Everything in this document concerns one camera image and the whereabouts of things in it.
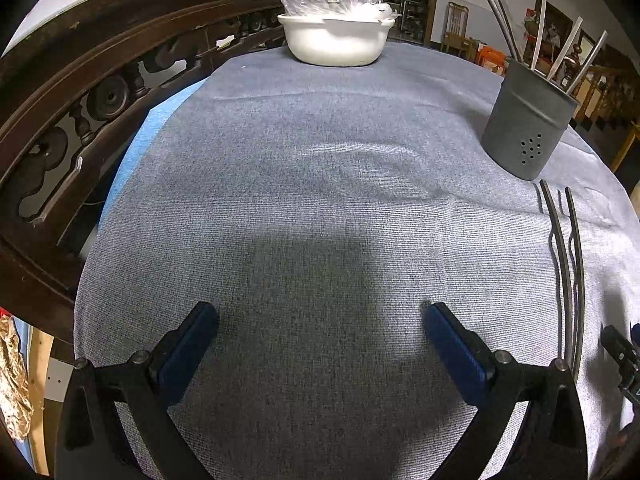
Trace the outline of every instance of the screw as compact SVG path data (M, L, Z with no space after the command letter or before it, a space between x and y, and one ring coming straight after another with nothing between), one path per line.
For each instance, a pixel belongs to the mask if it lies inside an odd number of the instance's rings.
M89 361L87 360L87 358L81 357L79 359L76 359L76 361L74 362L74 368L76 370L82 370L88 364L89 364Z
M556 365L556 368L561 372L565 372L569 369L569 365L566 363L564 359L561 359L561 358L555 359L554 364Z
M496 361L498 361L503 365L510 363L511 360L513 359L513 357L511 357L511 354L506 350L496 350L494 352L494 357Z
M131 356L131 362L137 365L141 365L149 359L149 352L146 350L138 350L135 354Z

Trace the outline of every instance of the curved metal pole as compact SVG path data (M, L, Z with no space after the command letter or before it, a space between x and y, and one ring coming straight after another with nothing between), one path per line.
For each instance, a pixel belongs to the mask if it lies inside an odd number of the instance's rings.
M569 275L569 258L566 255L566 247L564 246L564 237L562 236L562 228L560 227L556 204L551 197L549 187L545 180L540 180L540 187L542 188L542 195L545 197L549 218L551 218L551 231L556 239L558 261L560 263L560 281L562 282L562 296L564 297L564 355L562 357L567 364L571 365L574 361L572 355L574 350L574 308L571 294L571 278Z
M516 59L518 61L522 60L522 57L520 56L520 53L515 46L515 42L513 41L513 38L509 33L509 27L507 26L503 13L498 8L498 5L495 3L495 0L487 0L487 1L489 2L489 6L491 7L491 10L494 12L495 17L498 20L498 25L500 25L500 30L502 31L504 39L507 42L507 46L509 47L509 52L511 53L511 56L513 57L513 59Z
M512 17L511 17L511 13L509 12L509 7L507 5L507 1L506 0L498 0L498 5L500 5L500 11L502 12L502 15L504 16L504 21L507 25L507 30L509 31L509 37L511 38L511 41L513 42L513 46L516 48L516 53L518 54L517 60L519 62L522 62L522 54L520 53L520 49L518 48L518 45L516 44L516 39L513 35L513 27L511 27L511 22L513 21Z
M593 48L591 49L591 52L589 53L589 55L587 56L587 59L584 60L584 64L582 66L582 68L580 69L580 72L578 72L575 77L574 80L571 81L571 83L569 83L569 87L566 89L566 92L568 94L570 94L571 92L574 91L575 86L582 80L582 78L584 77L584 75L587 73L587 70L589 69L589 67L593 64L593 60L596 59L596 56L598 55L600 49L602 48L602 46L604 45L604 41L607 39L607 31L605 30L600 39L598 40L598 43L596 43Z
M564 193L569 205L571 229L574 232L575 283L578 288L578 300L575 305L574 362L571 363L571 372L574 375L575 383L577 383L578 374L580 373L580 361L582 360L582 340L584 339L584 261L582 259L582 243L580 242L580 229L578 228L574 197L568 187L564 188Z

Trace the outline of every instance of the white stick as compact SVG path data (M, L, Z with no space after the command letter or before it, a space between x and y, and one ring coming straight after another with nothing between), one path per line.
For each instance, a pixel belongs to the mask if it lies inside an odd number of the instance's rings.
M542 0L540 5L540 15L538 17L538 35L536 36L536 47L533 49L533 58L531 58L531 69L535 70L540 55L540 45L542 44L542 34L545 31L545 14L546 0Z
M574 91L575 86L582 80L584 75L587 73L587 70L593 64L593 60L596 59L596 56L598 55L600 49L604 45L604 40L606 40L606 39L607 39L607 31L605 30L602 33L600 39L598 40L598 43L596 43L593 46L593 48L591 49L591 52L587 56L587 59L584 60L584 64L583 64L582 68L580 69L580 72L578 72L575 75L574 80L569 83L569 86L566 89L566 93L567 94L570 94L571 92Z
M562 46L562 50L560 51L560 54L558 54L558 57L556 57L556 60L551 66L551 70L549 70L549 74L546 76L547 81L551 81L551 78L556 75L556 72L560 68L560 64L564 61L564 56L566 56L566 53L569 51L569 47L574 42L575 35L578 34L578 31L580 30L581 25L582 25L582 18L578 16L578 19L575 20L574 28L571 29L571 32L569 33L569 37L564 42L564 45Z

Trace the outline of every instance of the gray tablecloth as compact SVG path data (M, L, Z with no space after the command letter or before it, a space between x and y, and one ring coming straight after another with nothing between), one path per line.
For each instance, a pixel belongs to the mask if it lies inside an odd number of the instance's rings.
M501 81L406 44L361 68L302 64L286 48L229 61L169 118L101 224L76 303L77 354L126 360L213 301L220 333L170 413L217 478L427 478L474 409L425 340L422 302L445 301L521 362L558 352L539 185L479 143ZM580 219L578 391L593 466L623 403L598 335L640 320L640 229L572 129L542 177L565 239L564 186Z

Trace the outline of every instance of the blue gripper pad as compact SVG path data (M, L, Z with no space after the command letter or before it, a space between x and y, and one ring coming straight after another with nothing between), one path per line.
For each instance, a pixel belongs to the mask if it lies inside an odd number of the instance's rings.
M636 323L631 329L631 341L636 346L640 346L640 324L639 323Z
M495 371L491 351L478 334L461 325L444 303L428 306L422 322L463 400L480 408Z
M166 345L158 370L158 394L165 406L173 406L182 399L187 386L193 379L198 365L212 339L218 333L218 313L212 304L200 301L185 318L177 330L165 335Z

